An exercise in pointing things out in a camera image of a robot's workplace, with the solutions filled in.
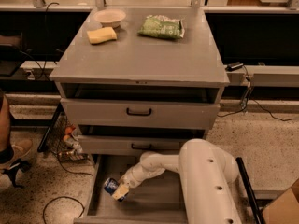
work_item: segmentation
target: person's foot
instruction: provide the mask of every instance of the person's foot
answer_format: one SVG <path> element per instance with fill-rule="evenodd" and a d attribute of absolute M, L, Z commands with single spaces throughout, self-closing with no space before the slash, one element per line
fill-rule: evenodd
<path fill-rule="evenodd" d="M 23 139 L 19 142 L 17 142 L 15 145 L 11 146 L 13 149 L 13 157 L 10 159 L 10 161 L 7 161 L 5 163 L 0 163 L 0 170 L 1 169 L 9 169 L 11 164 L 25 155 L 27 155 L 32 147 L 32 141 L 30 139 Z"/>

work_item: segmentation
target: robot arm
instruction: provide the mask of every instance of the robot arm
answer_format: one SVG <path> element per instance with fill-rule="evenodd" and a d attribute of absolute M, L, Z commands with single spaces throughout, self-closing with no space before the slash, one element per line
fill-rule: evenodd
<path fill-rule="evenodd" d="M 180 175 L 190 224 L 241 223 L 227 185 L 238 176 L 237 163 L 232 155 L 202 139 L 186 142 L 178 155 L 143 153 L 119 182 L 107 180 L 105 190 L 122 201 L 130 188 L 165 170 Z"/>

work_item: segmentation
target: gray countertop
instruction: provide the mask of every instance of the gray countertop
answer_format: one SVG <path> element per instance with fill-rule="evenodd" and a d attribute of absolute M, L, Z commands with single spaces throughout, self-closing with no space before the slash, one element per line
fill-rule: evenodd
<path fill-rule="evenodd" d="M 87 31 L 101 25 L 95 8 L 50 75 L 57 82 L 180 83 L 222 87 L 229 82 L 203 10 L 192 7 L 121 7 L 126 18 L 116 28 L 118 39 L 91 45 Z M 184 20 L 185 36 L 162 40 L 137 32 L 148 15 Z"/>

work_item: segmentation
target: sponge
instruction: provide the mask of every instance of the sponge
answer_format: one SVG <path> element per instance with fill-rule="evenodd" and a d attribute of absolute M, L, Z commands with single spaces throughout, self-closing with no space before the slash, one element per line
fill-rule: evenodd
<path fill-rule="evenodd" d="M 108 40 L 117 39 L 117 35 L 112 27 L 104 27 L 94 31 L 87 31 L 87 36 L 91 44 L 98 44 Z"/>

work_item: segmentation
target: concrete floor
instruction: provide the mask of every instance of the concrete floor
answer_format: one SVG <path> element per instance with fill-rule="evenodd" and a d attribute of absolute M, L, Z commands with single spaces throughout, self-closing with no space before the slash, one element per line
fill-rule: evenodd
<path fill-rule="evenodd" d="M 223 102 L 220 115 L 236 111 L 233 102 Z M 299 118 L 298 102 L 262 103 L 282 119 Z M 0 223 L 43 223 L 43 210 L 48 202 L 66 196 L 86 204 L 93 177 L 66 172 L 50 153 L 38 153 L 37 148 L 45 129 L 13 131 L 12 142 L 30 137 L 34 148 L 26 160 L 32 168 L 18 172 L 17 182 L 25 186 L 15 189 L 5 175 L 0 176 Z M 207 140 L 242 157 L 254 190 L 284 190 L 299 177 L 299 121 L 280 121 L 271 118 L 254 102 L 249 102 L 247 113 L 217 118 Z M 67 162 L 63 166 L 72 172 L 93 173 L 89 161 Z M 246 192 L 241 178 L 232 185 L 232 193 L 244 223 L 254 223 L 250 208 L 244 203 Z M 73 223 L 82 207 L 74 200 L 54 200 L 46 209 L 46 223 Z"/>

